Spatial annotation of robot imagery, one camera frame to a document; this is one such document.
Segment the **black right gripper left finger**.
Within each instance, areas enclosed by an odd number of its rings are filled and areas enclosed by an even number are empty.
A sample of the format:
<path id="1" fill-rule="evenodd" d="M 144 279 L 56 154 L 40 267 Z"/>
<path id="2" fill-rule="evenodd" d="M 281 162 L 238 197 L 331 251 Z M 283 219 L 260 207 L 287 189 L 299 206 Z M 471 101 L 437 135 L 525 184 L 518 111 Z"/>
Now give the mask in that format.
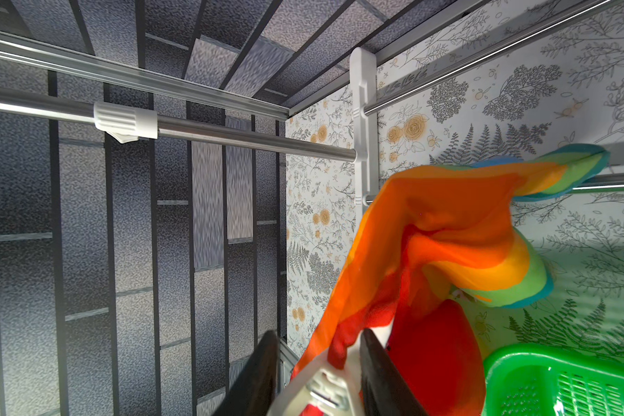
<path id="1" fill-rule="evenodd" d="M 268 414 L 277 391 L 279 352 L 277 334 L 267 331 L 214 415 Z"/>

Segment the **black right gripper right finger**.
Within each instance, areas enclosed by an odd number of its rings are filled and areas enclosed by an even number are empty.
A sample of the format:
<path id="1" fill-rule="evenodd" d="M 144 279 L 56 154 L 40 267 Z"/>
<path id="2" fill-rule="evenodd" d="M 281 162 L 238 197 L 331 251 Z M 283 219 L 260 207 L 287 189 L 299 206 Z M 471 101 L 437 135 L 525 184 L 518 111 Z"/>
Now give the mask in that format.
<path id="1" fill-rule="evenodd" d="M 428 416 L 372 329 L 362 331 L 360 364 L 362 401 L 366 415 Z"/>

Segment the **colourful orange white kids jacket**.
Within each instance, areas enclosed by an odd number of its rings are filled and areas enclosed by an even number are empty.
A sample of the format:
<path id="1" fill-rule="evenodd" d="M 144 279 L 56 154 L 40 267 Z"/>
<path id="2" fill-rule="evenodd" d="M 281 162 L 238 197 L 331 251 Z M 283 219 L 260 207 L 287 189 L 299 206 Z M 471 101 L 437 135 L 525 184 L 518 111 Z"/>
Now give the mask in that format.
<path id="1" fill-rule="evenodd" d="M 347 261 L 293 374 L 319 355 L 361 379 L 371 329 L 423 409 L 479 415 L 483 359 L 461 291 L 488 308 L 548 296 L 551 270 L 511 220 L 511 204 L 553 199 L 604 170 L 600 146 L 561 147 L 532 161 L 418 166 L 392 175 L 362 217 Z"/>

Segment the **green plastic basket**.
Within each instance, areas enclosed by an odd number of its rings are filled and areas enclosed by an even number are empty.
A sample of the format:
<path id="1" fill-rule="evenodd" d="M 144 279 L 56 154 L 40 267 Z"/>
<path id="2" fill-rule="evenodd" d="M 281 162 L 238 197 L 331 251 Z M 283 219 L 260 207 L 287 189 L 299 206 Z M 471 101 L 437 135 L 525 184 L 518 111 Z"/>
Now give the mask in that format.
<path id="1" fill-rule="evenodd" d="M 624 415 L 624 365 L 514 344 L 484 361 L 483 415 Z"/>

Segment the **metal clothes rack white joints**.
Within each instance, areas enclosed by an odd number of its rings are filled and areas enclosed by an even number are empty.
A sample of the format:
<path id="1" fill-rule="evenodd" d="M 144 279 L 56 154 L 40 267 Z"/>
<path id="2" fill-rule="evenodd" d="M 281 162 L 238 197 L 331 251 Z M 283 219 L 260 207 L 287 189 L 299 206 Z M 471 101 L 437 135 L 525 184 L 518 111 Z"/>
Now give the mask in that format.
<path id="1" fill-rule="evenodd" d="M 406 86 L 393 87 L 389 95 L 374 97 L 372 102 L 360 105 L 354 113 L 360 117 L 368 117 L 617 5 L 615 1 L 578 3 L 431 76 L 418 74 Z M 237 109 L 272 118 L 281 118 L 289 114 L 288 109 L 272 107 L 268 103 L 255 102 L 247 97 L 216 88 L 196 88 L 186 91 L 180 85 L 180 80 L 169 76 L 133 69 L 123 64 L 1 31 L 0 59 L 102 83 L 167 95 L 180 100 L 197 100 L 202 104 L 222 109 Z M 104 133 L 113 133 L 114 128 L 120 128 L 123 133 L 136 138 L 154 139 L 165 136 L 282 154 L 334 159 L 335 161 L 355 162 L 364 154 L 355 150 L 303 143 L 299 140 L 278 138 L 275 135 L 249 133 L 198 121 L 167 117 L 153 110 L 134 109 L 105 102 L 93 104 L 74 102 L 60 97 L 38 95 L 10 88 L 0 88 L 0 112 L 91 125 Z"/>

